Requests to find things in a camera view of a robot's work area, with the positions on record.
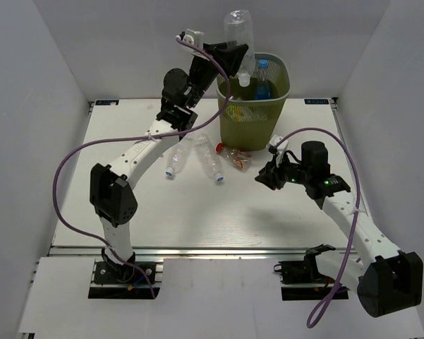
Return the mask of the clear square bottle yellow label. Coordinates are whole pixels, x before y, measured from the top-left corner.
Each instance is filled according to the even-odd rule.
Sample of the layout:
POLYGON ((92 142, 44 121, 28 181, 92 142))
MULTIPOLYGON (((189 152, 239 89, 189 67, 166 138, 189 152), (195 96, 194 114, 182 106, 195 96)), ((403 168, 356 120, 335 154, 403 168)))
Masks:
POLYGON ((250 111, 244 105, 245 100, 242 97, 232 95, 224 111, 224 116, 235 122, 247 122, 250 118, 250 111))

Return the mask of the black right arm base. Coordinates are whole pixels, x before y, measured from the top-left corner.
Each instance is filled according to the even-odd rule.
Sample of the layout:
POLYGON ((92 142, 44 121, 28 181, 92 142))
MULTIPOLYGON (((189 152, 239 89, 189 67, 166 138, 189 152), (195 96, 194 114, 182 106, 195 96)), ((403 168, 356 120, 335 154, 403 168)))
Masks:
POLYGON ((313 276, 303 261, 280 261, 273 271, 280 276, 281 298, 285 302, 320 301, 334 286, 333 278, 313 276))

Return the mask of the clear bottle blue label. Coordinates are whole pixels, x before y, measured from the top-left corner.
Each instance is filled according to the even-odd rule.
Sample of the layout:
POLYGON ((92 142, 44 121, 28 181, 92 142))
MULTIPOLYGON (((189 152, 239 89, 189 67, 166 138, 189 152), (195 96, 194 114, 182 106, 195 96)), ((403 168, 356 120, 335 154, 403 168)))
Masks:
POLYGON ((269 100, 271 98, 271 89, 268 80, 269 62, 266 59, 258 61, 257 83, 255 89, 256 100, 269 100))

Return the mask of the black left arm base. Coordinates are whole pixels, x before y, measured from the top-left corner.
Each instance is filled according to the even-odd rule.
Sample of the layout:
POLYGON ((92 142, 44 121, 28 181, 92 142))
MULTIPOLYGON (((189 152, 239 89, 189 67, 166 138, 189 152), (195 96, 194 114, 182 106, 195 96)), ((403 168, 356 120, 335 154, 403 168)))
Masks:
POLYGON ((161 286, 162 266, 154 261, 140 262, 139 266, 148 276, 154 294, 139 270, 126 266, 123 276, 120 277, 104 261, 96 261, 87 297, 115 300, 154 299, 153 295, 159 294, 161 286))

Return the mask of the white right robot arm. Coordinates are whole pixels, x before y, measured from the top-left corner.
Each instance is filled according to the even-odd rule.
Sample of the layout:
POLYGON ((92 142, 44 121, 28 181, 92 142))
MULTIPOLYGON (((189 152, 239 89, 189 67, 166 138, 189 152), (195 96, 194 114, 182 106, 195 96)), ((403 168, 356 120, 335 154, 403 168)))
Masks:
POLYGON ((271 140, 274 183, 301 184, 320 210, 351 241, 360 262, 348 261, 340 269, 342 254, 327 244, 306 251, 303 262, 286 274, 288 283, 307 277, 319 282, 329 278, 354 291, 372 317, 418 306, 422 300, 423 262, 415 252, 406 253, 391 242, 367 216, 356 208, 356 195, 345 180, 331 172, 328 151, 321 141, 301 146, 301 160, 289 159, 286 142, 271 140))

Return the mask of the clear slim bottle white cap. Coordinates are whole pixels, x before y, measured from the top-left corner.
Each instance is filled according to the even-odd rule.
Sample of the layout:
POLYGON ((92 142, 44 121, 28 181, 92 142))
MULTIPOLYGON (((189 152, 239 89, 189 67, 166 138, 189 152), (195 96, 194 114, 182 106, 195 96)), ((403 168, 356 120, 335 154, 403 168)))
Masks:
POLYGON ((255 70, 255 51, 253 39, 253 21, 247 10, 235 10, 224 18, 224 34, 230 47, 246 44, 248 49, 236 73, 239 85, 243 88, 250 85, 255 70))

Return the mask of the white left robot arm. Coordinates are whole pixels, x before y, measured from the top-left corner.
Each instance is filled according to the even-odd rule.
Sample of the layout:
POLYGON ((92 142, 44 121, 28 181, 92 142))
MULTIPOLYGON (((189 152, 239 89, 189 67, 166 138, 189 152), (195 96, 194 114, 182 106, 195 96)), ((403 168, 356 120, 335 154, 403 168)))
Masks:
POLYGON ((90 172, 90 202, 104 230, 102 259, 121 282, 129 281, 137 271, 129 230, 138 208, 133 193, 136 184, 191 130, 198 117, 192 109, 218 74, 235 76, 249 50, 247 44, 237 42, 185 46, 195 52, 190 70, 175 68, 166 73, 160 112, 143 139, 109 164, 97 163, 90 172))

